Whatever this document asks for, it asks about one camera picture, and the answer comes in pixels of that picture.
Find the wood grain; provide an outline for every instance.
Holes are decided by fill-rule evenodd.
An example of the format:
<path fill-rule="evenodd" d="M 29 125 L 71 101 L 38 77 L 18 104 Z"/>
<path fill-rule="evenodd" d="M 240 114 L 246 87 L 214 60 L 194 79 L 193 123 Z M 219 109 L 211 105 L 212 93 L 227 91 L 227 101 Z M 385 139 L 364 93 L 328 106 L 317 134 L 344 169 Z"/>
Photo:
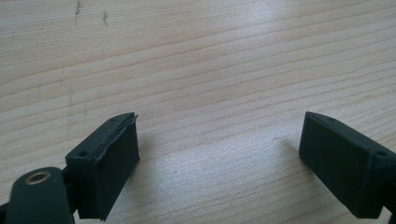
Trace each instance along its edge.
<path fill-rule="evenodd" d="M 388 222 L 297 150 L 305 111 L 396 150 L 394 0 L 4 1 L 0 68 L 0 203 L 134 111 L 142 160 L 106 223 Z"/>

